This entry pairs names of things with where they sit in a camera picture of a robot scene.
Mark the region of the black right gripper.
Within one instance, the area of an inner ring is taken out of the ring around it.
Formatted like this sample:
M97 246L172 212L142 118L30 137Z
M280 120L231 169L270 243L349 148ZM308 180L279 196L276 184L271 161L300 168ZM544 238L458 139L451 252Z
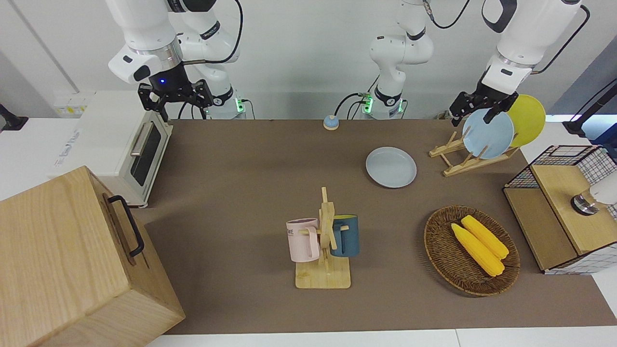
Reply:
M137 94L144 110L159 114L161 120L168 123L165 110L167 103L187 102L199 108L214 105L214 97L207 81L200 79L191 84L183 62L169 70L148 77L150 85L140 83Z

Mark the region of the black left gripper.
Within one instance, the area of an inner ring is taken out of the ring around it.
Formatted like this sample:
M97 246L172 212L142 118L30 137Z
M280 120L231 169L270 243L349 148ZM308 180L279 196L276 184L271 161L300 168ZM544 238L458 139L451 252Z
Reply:
M480 108L488 108L484 123L489 124L500 112L510 110L518 97L517 92L503 93L478 81L474 92L459 94L450 105L451 124L458 127L463 117Z

